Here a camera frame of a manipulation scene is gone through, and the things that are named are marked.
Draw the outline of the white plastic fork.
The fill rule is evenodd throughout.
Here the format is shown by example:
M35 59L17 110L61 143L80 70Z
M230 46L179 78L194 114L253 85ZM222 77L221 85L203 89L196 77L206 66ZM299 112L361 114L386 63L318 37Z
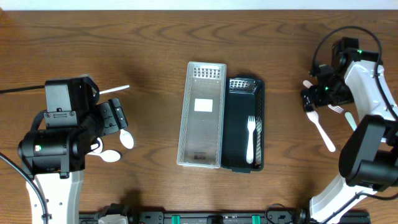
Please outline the white plastic fork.
M346 112L344 113L344 116L345 116L345 118L346 118L348 124L350 125L351 129L352 129L353 131L355 131L356 128L357 128L357 124L356 124L356 121L355 121L353 115L352 115L349 111L346 111Z
M303 81L303 85L306 87L306 88L310 88L313 84L310 82L310 81L308 81L308 80L304 80ZM342 108L342 107L340 107L340 106L332 106L332 105L328 105L328 107L331 109L331 110L333 110L333 111L335 111L335 112L337 112L337 113L343 113L345 110Z
M246 162L252 164L254 161L254 149L253 149L253 136L254 130L256 129L256 119L255 116L248 116L248 145L246 150Z

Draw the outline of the white plastic spoon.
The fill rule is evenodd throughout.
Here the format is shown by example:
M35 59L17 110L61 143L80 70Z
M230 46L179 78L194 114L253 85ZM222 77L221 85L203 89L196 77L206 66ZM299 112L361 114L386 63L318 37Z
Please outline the white plastic spoon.
M108 163L117 162L121 158L120 153L115 150L106 150L100 153L89 152L88 155L99 156L100 158L102 158L102 160Z
M319 122L319 115L316 111L309 111L306 112L307 117L309 118L309 120L317 127L326 147L328 148L328 150L330 152L335 152L336 151L336 147L333 144L333 142L331 141L331 139L329 138L329 136L327 135L327 133L324 131L324 129L322 128L320 122Z
M134 138L130 132L120 129L119 139L125 148L132 149L134 147Z
M97 138L96 142L91 145L90 153L99 154L103 151L103 141L101 138Z
M107 90L100 91L99 94L103 95L103 94L112 93L112 92L115 92L115 91L125 90L125 89L128 89L128 88L130 88L130 85L118 86L118 87L114 87L114 88L110 88L110 89L107 89Z

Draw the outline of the black plastic mesh basket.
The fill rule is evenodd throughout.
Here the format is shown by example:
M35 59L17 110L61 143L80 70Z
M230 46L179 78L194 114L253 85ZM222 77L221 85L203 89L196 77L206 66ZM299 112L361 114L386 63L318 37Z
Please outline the black plastic mesh basket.
M221 167L233 172L259 172L264 167L265 84L251 74L239 74L227 80L224 104L224 128ZM248 116L255 116L254 161L246 162Z

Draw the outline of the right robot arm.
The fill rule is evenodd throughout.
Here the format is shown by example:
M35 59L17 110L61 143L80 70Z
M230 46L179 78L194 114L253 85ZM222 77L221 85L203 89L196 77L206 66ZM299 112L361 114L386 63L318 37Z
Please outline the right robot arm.
M317 121L318 107L354 103L360 122L340 152L338 175L297 212L295 223L338 223L361 200L397 186L397 104L381 53L343 37L332 46L331 65L313 63L318 83L300 93L304 112Z

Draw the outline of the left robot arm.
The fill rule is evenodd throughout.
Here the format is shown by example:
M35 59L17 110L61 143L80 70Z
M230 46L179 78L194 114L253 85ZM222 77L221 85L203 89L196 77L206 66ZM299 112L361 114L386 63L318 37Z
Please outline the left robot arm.
M47 80L47 109L19 143L33 223L78 223L85 156L102 136L128 126L118 98L99 103L89 76Z

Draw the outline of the clear plastic mesh basket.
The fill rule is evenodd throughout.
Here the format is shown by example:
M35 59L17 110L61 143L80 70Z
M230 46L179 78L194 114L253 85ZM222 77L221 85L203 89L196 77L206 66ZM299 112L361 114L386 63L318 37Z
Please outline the clear plastic mesh basket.
M225 91L225 64L188 63L178 143L178 165L220 168ZM213 111L194 111L195 98L212 99Z

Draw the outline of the white label in basket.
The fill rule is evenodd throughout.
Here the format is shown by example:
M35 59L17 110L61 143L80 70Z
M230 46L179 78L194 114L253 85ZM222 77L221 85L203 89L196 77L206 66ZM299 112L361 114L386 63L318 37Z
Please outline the white label in basket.
M213 111L213 100L195 98L194 111L211 113Z

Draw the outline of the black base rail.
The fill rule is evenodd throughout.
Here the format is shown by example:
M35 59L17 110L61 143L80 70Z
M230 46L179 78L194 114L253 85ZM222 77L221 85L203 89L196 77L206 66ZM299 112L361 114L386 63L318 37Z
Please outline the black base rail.
M131 206L112 204L100 212L79 214L79 224L133 223L133 224L293 224L316 223L309 213L285 207L270 207L263 212L163 212L135 210Z

